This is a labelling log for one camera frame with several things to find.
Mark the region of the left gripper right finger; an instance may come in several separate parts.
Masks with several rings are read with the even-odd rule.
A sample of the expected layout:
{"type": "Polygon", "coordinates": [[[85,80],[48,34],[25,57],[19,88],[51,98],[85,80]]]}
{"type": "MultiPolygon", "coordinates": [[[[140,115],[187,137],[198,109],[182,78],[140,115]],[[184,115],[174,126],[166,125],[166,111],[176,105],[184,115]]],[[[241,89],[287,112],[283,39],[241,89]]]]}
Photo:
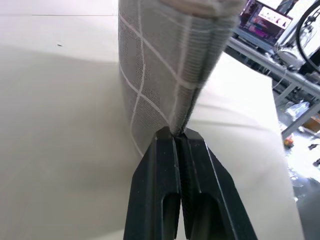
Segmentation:
{"type": "Polygon", "coordinates": [[[176,137],[187,240],[258,240],[235,183],[196,131],[176,137]]]}

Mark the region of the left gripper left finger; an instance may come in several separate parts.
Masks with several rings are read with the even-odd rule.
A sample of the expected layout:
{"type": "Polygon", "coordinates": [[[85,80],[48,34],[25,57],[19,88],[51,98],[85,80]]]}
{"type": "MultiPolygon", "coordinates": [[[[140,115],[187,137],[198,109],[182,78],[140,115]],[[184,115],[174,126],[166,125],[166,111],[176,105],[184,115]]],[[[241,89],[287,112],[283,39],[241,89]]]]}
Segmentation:
{"type": "Polygon", "coordinates": [[[175,240],[180,204],[176,144],[164,127],[154,134],[133,174],[123,240],[175,240]]]}

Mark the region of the grey checked cloth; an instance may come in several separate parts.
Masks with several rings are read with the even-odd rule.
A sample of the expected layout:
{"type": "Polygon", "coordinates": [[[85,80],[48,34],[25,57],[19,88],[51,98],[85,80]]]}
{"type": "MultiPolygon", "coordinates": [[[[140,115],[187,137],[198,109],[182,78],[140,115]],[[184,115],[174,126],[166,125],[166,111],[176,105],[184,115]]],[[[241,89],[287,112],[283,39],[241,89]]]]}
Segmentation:
{"type": "Polygon", "coordinates": [[[244,0],[119,0],[119,69],[139,143],[182,132],[244,0]]]}

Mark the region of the clear plastic bag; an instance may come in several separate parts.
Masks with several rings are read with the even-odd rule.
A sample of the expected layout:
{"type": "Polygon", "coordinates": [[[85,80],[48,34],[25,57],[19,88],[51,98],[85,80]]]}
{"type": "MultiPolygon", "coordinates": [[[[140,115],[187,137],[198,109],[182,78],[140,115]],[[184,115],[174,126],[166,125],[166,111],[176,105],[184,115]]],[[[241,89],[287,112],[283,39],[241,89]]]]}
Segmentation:
{"type": "Polygon", "coordinates": [[[308,101],[301,101],[297,104],[288,102],[285,112],[295,120],[302,116],[309,108],[310,103],[308,101]]]}

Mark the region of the white device on table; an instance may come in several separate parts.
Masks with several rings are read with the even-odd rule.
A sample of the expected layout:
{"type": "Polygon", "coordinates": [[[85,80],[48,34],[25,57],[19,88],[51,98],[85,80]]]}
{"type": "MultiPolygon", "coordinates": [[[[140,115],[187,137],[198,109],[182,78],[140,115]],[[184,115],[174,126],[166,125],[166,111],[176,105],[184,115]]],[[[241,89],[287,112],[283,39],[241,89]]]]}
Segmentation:
{"type": "Polygon", "coordinates": [[[279,59],[286,66],[293,66],[299,69],[305,63],[305,60],[300,56],[300,53],[296,47],[279,47],[276,53],[279,59]]]}

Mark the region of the computer monitor with lit screen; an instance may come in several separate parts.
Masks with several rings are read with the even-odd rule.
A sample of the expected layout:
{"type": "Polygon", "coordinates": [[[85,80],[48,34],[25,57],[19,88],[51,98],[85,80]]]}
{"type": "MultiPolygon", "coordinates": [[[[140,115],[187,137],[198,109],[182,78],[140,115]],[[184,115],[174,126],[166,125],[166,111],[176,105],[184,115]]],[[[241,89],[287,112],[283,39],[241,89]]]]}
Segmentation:
{"type": "Polygon", "coordinates": [[[247,0],[239,20],[234,33],[267,51],[275,46],[293,18],[258,0],[247,0]]]}

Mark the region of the grey metal frame table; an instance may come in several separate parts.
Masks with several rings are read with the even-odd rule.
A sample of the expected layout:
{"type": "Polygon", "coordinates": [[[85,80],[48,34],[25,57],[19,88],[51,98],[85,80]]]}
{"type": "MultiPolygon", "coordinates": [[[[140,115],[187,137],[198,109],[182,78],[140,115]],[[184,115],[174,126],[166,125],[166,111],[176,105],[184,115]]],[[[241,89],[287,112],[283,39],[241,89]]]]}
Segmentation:
{"type": "Polygon", "coordinates": [[[281,100],[283,100],[296,87],[302,88],[304,91],[316,98],[316,102],[314,105],[312,105],[304,114],[302,114],[297,120],[291,123],[284,131],[282,131],[283,139],[287,138],[289,135],[295,132],[307,120],[315,116],[320,111],[320,86],[311,83],[298,73],[286,71],[284,67],[274,62],[270,57],[267,57],[265,54],[259,53],[258,51],[250,48],[249,46],[232,37],[227,42],[227,45],[235,51],[245,55],[247,58],[267,68],[274,74],[282,76],[283,79],[290,82],[290,85],[276,98],[276,102],[280,102],[281,100]]]}

